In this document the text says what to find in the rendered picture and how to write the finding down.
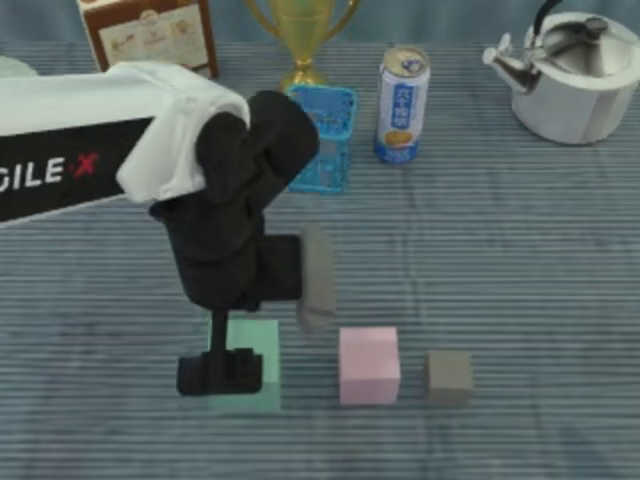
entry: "trophy base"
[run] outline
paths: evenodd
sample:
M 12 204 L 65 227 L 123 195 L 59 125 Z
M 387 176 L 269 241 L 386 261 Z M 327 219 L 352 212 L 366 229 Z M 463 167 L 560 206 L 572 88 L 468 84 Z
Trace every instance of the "trophy base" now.
M 313 67 L 295 69 L 280 81 L 280 88 L 286 92 L 292 85 L 326 85 L 327 77 Z

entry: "gray tabletop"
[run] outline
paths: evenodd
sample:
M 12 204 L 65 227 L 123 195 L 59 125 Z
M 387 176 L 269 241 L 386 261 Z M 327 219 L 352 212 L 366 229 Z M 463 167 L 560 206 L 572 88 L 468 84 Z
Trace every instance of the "gray tabletop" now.
M 164 231 L 125 201 L 0 231 L 0 478 L 640 478 L 640 103 L 607 142 L 563 148 L 522 129 L 480 46 L 427 46 L 421 157 L 371 153 L 383 44 L 318 56 L 357 88 L 351 187 L 286 194 L 269 229 L 333 235 L 340 315 L 308 340 L 281 322 L 283 411 L 223 417 L 175 393 L 206 343 Z M 273 44 L 221 44 L 249 95 L 288 67 Z M 83 45 L 2 45 L 42 74 L 92 69 Z M 396 405 L 338 405 L 337 331 L 392 325 Z M 427 350 L 470 351 L 473 404 L 423 407 Z

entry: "gold trophy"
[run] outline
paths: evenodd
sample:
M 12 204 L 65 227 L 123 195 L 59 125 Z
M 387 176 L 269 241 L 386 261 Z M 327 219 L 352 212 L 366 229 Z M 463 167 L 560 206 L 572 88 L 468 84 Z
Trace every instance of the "gold trophy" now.
M 349 23 L 360 0 L 349 0 L 349 7 L 338 23 L 329 28 L 335 0 L 269 0 L 275 25 L 262 13 L 256 0 L 245 0 L 247 8 L 262 27 L 289 48 L 295 69 L 281 82 L 285 91 L 293 84 L 326 83 L 324 75 L 313 68 L 313 54 L 323 42 L 338 34 Z

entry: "kettle lid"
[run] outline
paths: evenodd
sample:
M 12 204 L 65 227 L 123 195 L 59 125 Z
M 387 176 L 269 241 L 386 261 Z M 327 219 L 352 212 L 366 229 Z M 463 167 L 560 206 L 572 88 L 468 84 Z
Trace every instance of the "kettle lid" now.
M 615 22 L 589 17 L 550 28 L 538 39 L 538 46 L 545 60 L 561 70 L 605 78 L 626 70 L 635 58 L 636 40 L 625 37 Z

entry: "mint green cube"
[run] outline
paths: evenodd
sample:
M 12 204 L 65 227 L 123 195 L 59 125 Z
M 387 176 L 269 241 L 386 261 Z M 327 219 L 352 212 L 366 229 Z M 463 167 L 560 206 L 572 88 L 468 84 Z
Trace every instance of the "mint green cube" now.
M 227 349 L 252 348 L 262 355 L 262 390 L 251 395 L 216 395 L 211 406 L 220 413 L 280 412 L 280 335 L 275 320 L 230 319 Z

